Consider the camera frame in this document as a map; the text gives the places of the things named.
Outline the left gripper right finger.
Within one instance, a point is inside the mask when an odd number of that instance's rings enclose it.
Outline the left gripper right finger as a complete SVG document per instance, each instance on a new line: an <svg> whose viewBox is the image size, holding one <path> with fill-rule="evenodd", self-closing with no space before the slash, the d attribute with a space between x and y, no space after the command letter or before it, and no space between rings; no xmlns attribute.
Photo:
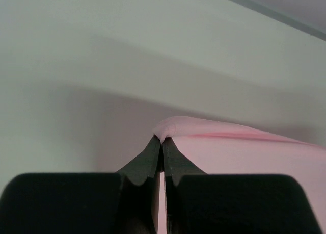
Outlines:
<svg viewBox="0 0 326 234"><path fill-rule="evenodd" d="M207 174L162 144L167 233L321 233L301 185L284 174Z"/></svg>

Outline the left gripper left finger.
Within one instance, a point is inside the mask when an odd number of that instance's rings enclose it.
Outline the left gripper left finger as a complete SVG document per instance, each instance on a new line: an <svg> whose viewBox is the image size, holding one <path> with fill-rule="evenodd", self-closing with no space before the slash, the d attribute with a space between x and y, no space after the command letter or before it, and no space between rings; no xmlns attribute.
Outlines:
<svg viewBox="0 0 326 234"><path fill-rule="evenodd" d="M157 233L160 140L117 172L24 173L1 195L1 233Z"/></svg>

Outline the pink t-shirt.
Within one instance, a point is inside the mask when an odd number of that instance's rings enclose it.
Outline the pink t-shirt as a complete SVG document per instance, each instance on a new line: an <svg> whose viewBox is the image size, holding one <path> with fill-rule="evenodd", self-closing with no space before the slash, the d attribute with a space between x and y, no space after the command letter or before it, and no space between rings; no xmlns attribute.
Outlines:
<svg viewBox="0 0 326 234"><path fill-rule="evenodd" d="M325 231L325 148L251 127L186 116L161 121L153 133L209 174L285 174L304 189Z"/></svg>

